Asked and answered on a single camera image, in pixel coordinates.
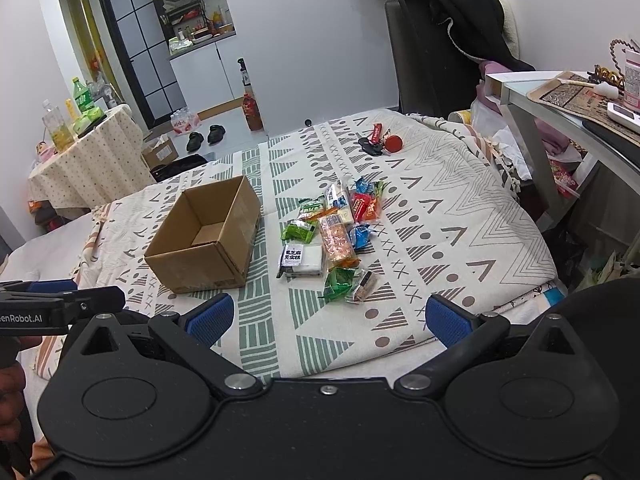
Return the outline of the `person's left hand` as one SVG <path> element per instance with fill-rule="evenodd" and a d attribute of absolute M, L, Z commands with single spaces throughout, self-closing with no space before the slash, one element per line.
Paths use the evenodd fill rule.
<path fill-rule="evenodd" d="M 24 408 L 26 378 L 17 355 L 42 343 L 41 336 L 1 338 L 1 441 L 13 442 L 21 432 L 18 420 Z"/>

